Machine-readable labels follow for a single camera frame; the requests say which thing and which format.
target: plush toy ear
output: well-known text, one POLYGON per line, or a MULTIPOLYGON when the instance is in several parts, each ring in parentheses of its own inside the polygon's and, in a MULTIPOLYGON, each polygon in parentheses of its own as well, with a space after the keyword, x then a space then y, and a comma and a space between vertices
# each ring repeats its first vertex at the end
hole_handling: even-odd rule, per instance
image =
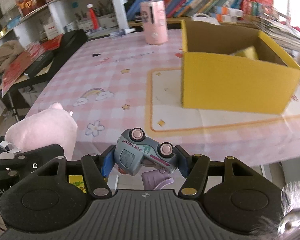
POLYGON ((63 107, 61 106, 60 103, 53 103, 52 105, 50 105, 49 108, 54 108, 54 109, 61 109, 61 110, 63 110, 63 107))

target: table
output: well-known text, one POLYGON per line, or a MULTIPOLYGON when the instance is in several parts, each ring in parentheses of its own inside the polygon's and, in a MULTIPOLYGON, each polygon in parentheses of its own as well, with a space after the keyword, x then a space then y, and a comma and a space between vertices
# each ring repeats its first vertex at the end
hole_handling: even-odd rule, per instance
POLYGON ((282 115, 184 109, 181 31, 161 46, 143 33, 85 43, 52 78, 27 116, 60 102, 78 124, 73 160, 101 153, 125 129, 141 127, 160 143, 181 145, 249 166, 300 156, 300 86, 282 115))

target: yellow box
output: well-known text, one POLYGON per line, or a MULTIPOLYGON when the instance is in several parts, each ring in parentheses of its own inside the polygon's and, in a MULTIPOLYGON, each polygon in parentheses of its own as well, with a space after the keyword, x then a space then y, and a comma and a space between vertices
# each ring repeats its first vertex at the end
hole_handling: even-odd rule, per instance
POLYGON ((281 114, 300 67, 264 32, 182 21, 182 106, 281 114), (231 54, 254 46, 259 60, 231 54))

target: pink plush toy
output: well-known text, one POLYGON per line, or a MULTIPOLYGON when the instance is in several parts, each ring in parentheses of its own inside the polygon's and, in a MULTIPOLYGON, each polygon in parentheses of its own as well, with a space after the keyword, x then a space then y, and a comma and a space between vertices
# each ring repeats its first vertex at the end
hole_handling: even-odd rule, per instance
POLYGON ((77 138, 77 123, 60 103, 34 114, 14 125, 5 134, 5 142, 27 152, 51 144, 59 144, 71 160, 77 138))

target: pink canister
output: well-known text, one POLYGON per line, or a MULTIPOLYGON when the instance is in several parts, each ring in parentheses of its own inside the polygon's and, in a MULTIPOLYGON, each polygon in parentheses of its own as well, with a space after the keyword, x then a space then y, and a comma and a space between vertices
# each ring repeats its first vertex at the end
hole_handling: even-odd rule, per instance
POLYGON ((160 45, 167 42, 168 31, 164 1, 141 2, 140 11, 146 43, 160 45))

